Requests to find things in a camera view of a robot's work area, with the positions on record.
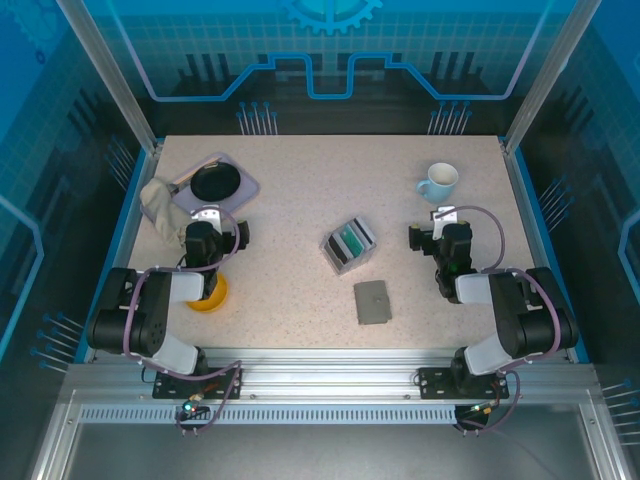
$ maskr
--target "glass panel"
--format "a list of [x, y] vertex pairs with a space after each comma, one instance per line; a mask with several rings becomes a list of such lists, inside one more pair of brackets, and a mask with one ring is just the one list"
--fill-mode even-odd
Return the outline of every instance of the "glass panel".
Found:
[[158, 135], [503, 134], [573, 4], [87, 2]]
[[27, 478], [79, 336], [44, 317], [84, 323], [139, 146], [55, 2], [0, 11], [0, 465]]
[[522, 144], [540, 223], [605, 386], [640, 382], [638, 15], [640, 4], [602, 2]]

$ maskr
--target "speckled tabletop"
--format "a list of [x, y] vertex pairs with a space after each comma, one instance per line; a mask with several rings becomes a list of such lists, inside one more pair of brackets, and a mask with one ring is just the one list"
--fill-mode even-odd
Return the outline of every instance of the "speckled tabletop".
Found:
[[[248, 220], [251, 243], [223, 268], [230, 285], [221, 310], [199, 314], [173, 305], [169, 328], [202, 347], [458, 347], [494, 331], [485, 305], [452, 305], [438, 293], [435, 262], [409, 249], [407, 227], [429, 225], [432, 206], [415, 193], [429, 165], [454, 165], [460, 180], [447, 201], [479, 205], [504, 226], [503, 265], [533, 261], [496, 137], [189, 136], [168, 137], [156, 175], [171, 179], [211, 153], [230, 155], [260, 182], [258, 197], [235, 216]], [[361, 215], [378, 238], [373, 258], [337, 277], [319, 249], [323, 235]], [[474, 267], [498, 255], [490, 219], [462, 212], [473, 230]], [[175, 265], [143, 218], [133, 268]], [[353, 285], [385, 280], [393, 319], [358, 325]]]

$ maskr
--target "towel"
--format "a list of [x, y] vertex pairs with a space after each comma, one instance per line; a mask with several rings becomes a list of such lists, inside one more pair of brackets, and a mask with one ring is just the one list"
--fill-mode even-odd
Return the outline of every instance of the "towel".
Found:
[[174, 248], [184, 245], [187, 225], [193, 222], [187, 212], [171, 201], [167, 183], [152, 178], [140, 191], [143, 213], [153, 222], [164, 243]]

